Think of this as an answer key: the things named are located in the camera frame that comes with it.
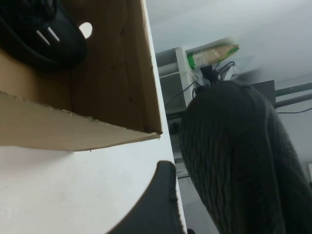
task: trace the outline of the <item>white shelving unit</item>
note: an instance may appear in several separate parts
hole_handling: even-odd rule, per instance
[[[158,71],[165,104],[168,103],[182,90],[189,87],[195,77],[191,72],[187,61],[187,54],[182,47],[166,51],[156,55]],[[195,85],[192,85],[183,94],[176,97],[170,105],[166,107],[166,113],[175,113],[183,111],[192,100],[192,91]]]

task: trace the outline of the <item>white wall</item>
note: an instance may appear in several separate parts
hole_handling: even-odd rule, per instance
[[[156,53],[232,36],[237,57],[255,55],[259,80],[311,72],[312,2],[308,0],[147,0]]]

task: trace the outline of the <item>brown cardboard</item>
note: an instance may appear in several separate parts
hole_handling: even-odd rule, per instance
[[[0,51],[0,145],[82,151],[158,138],[141,1],[64,5],[77,24],[93,26],[88,57],[71,73],[45,74]]]

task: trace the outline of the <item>cardboard flap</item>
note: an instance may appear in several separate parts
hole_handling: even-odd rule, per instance
[[[158,138],[0,93],[0,145],[83,151]]]

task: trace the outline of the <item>metal bar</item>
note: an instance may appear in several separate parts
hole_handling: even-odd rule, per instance
[[[311,100],[311,99],[312,99],[312,94],[307,94],[307,95],[303,95],[300,97],[294,97],[288,100],[279,101],[274,105],[274,107],[279,108],[282,106],[288,106],[288,105],[296,104],[296,103]]]
[[[286,88],[286,89],[276,90],[275,96],[279,97],[279,96],[298,93],[298,92],[302,92],[302,91],[306,91],[306,90],[310,90],[310,89],[312,89],[312,83],[307,83],[307,84],[302,84],[302,85],[298,85],[298,86],[294,86],[294,87],[290,87],[290,88]]]

